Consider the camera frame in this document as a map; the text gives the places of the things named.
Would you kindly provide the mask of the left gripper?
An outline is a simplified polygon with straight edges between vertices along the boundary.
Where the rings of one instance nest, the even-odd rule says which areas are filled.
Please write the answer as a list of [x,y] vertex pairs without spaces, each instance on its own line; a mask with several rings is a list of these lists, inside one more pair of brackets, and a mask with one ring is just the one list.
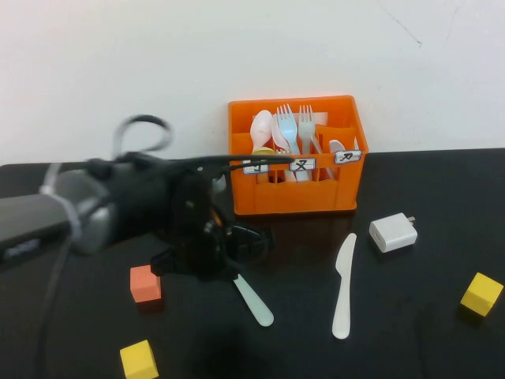
[[[215,220],[211,183],[192,167],[170,169],[173,236],[171,245],[151,258],[155,276],[178,274],[200,281],[233,281],[237,269],[225,253],[223,228]],[[231,228],[230,257],[237,263],[256,263],[275,248],[270,227]]]

